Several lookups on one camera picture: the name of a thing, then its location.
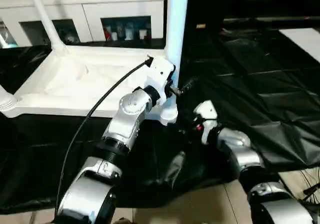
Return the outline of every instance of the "tiled floor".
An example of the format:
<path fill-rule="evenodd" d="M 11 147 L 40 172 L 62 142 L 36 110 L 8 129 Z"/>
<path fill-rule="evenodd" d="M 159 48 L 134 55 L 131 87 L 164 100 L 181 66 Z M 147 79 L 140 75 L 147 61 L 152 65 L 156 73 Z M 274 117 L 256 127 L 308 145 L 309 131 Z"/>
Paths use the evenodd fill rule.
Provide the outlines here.
<path fill-rule="evenodd" d="M 50 222 L 53 209 L 37 211 L 34 224 Z M 162 208 L 118 208 L 112 222 L 125 217 L 137 224 L 251 224 L 246 195 L 238 181 L 186 193 Z M 29 224 L 31 212 L 0 215 L 1 224 Z"/>

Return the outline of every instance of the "white pole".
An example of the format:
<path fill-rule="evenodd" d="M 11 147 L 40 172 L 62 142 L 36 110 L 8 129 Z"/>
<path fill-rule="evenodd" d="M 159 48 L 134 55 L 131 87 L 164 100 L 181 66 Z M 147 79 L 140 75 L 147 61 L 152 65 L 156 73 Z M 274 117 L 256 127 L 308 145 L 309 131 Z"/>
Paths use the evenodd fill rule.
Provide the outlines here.
<path fill-rule="evenodd" d="M 1 33 L 0 33 L 0 44 L 1 44 L 2 48 L 4 48 L 4 49 L 9 48 L 9 45 L 5 42 L 5 40 L 3 39 Z"/>
<path fill-rule="evenodd" d="M 53 50 L 64 52 L 66 51 L 66 47 L 64 43 L 61 41 L 52 21 L 50 20 L 44 5 L 41 0 L 33 0 L 34 5 L 36 9 L 38 10 L 42 24 L 44 26 L 44 29 L 46 33 L 48 34 L 48 37 L 51 41 L 51 47 Z"/>
<path fill-rule="evenodd" d="M 165 57 L 176 67 L 176 71 L 172 76 L 174 87 L 178 87 L 187 5 L 188 0 L 168 0 L 167 5 Z M 167 102 L 169 103 L 166 103 L 166 106 L 172 106 L 176 104 L 176 99 L 172 97 Z"/>

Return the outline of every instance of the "white frame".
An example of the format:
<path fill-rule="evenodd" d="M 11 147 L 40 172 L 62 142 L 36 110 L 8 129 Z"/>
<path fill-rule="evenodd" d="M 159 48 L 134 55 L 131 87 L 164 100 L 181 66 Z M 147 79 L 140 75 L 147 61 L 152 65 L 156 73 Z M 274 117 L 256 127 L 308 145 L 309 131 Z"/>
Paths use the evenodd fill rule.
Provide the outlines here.
<path fill-rule="evenodd" d="M 83 4 L 93 41 L 105 41 L 101 19 L 122 17 L 151 17 L 151 38 L 163 38 L 164 2 L 140 1 Z"/>
<path fill-rule="evenodd" d="M 92 36 L 81 4 L 45 6 L 51 20 L 71 19 L 81 42 L 92 41 Z M 35 7 L 0 9 L 0 16 L 19 47 L 32 46 L 20 22 L 40 21 Z"/>

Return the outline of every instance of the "white shelf unit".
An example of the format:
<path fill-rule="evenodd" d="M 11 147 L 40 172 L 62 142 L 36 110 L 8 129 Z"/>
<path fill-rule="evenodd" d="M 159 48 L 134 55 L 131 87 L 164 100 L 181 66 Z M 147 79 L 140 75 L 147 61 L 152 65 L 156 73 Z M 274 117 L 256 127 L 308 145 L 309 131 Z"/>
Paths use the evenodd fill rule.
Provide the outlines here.
<path fill-rule="evenodd" d="M 72 20 L 81 42 L 105 41 L 101 19 L 151 19 L 151 37 L 163 38 L 164 0 L 42 0 L 52 20 Z M 31 46 L 21 22 L 40 21 L 32 0 L 0 0 L 0 17 L 20 47 Z"/>

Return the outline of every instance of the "white stand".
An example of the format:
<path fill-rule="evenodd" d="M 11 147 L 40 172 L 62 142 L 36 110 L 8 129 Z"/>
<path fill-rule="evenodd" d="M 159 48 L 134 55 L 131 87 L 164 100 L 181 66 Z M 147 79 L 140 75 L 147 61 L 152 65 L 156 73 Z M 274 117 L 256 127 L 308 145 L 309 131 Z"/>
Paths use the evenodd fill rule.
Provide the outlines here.
<path fill-rule="evenodd" d="M 5 107 L 0 111 L 7 117 L 24 113 L 86 116 L 107 89 L 146 60 L 148 54 L 166 56 L 175 64 L 173 80 L 174 85 L 178 85 L 188 0 L 169 0 L 166 51 L 66 46 L 60 40 L 41 0 L 33 1 L 51 41 L 52 52 L 14 96 L 0 89 L 0 106 Z M 137 86 L 144 85 L 144 72 L 145 68 L 142 67 L 120 84 L 93 116 L 113 117 L 120 98 Z M 171 97 L 164 106 L 152 110 L 148 118 L 159 120 L 164 125 L 175 122 L 178 116 L 176 107 L 176 99 Z"/>

